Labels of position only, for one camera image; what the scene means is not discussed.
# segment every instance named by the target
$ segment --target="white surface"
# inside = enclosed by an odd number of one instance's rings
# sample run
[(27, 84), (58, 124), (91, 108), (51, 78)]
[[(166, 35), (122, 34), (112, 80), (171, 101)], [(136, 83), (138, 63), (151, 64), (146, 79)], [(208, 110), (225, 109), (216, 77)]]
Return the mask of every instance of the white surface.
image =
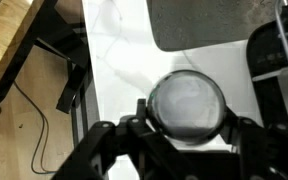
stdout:
[[(162, 76), (195, 69), (220, 86), (236, 114), (262, 124), (247, 69), (247, 41), (163, 52), (153, 39), (146, 0), (83, 0), (83, 6), (101, 120), (117, 124), (135, 113), (137, 99), (146, 98)], [(227, 148), (219, 137), (205, 147)], [(111, 179), (134, 180), (133, 174), (121, 176), (131, 168), (123, 160), (117, 166)]]

